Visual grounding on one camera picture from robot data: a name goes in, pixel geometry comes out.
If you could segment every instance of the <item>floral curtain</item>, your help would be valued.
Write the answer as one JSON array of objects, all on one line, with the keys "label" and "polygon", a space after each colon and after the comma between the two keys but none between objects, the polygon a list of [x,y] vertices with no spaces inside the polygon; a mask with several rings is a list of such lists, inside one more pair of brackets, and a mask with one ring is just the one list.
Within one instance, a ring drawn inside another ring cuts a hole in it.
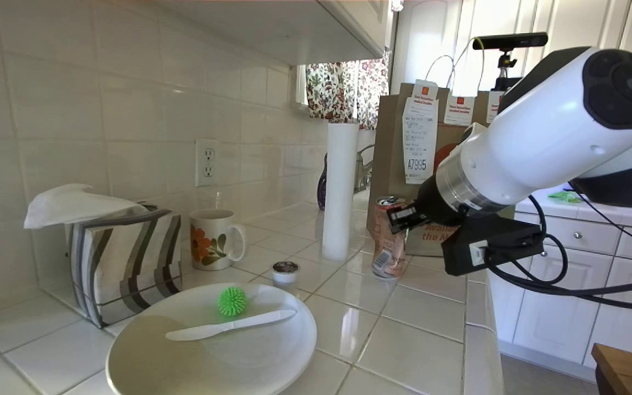
[{"label": "floral curtain", "polygon": [[388,61],[340,61],[306,65],[307,112],[330,122],[378,128],[380,97],[388,91]]}]

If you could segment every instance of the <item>paper towel roll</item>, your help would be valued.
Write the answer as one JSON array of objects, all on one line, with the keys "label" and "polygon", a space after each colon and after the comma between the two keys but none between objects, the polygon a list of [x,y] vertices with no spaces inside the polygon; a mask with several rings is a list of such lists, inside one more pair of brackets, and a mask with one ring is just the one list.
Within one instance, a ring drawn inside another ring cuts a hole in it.
[{"label": "paper towel roll", "polygon": [[87,221],[95,217],[120,212],[120,210],[146,210],[140,203],[113,197],[113,195],[96,195],[87,192],[90,185],[63,185],[37,192],[25,219],[25,229],[44,229],[53,223],[75,223]]},{"label": "paper towel roll", "polygon": [[357,122],[330,122],[323,257],[347,258],[355,186]]}]

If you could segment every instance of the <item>white brush handle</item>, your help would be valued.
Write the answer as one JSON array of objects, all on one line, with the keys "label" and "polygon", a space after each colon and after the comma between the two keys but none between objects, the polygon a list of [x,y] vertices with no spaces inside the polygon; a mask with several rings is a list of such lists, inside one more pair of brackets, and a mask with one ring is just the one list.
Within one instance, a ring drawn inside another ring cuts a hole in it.
[{"label": "white brush handle", "polygon": [[296,313],[296,310],[293,308],[284,308],[284,310],[274,310],[267,313],[257,313],[257,315],[249,315],[241,321],[229,321],[229,322],[219,322],[219,325],[199,325],[199,326],[187,326],[180,331],[167,331],[165,337],[169,341],[204,341],[225,331],[234,331],[234,330],[243,330],[243,326],[257,326],[257,325],[270,325],[270,322],[278,322],[286,317],[293,317]]}]

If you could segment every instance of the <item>upper cabinet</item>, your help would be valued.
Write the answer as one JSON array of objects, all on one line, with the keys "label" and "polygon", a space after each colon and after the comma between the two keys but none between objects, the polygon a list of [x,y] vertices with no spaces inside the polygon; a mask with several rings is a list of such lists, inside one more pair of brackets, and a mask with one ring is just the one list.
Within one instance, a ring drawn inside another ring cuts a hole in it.
[{"label": "upper cabinet", "polygon": [[157,0],[203,29],[286,64],[378,60],[390,0]]}]

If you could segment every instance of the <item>green scrub brush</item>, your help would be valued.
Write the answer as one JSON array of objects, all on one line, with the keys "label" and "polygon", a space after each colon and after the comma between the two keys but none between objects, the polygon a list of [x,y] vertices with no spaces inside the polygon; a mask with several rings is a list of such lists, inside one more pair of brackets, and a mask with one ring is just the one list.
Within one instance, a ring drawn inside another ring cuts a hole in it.
[{"label": "green scrub brush", "polygon": [[249,308],[249,293],[241,288],[227,288],[219,293],[219,313],[229,321],[239,317]]}]

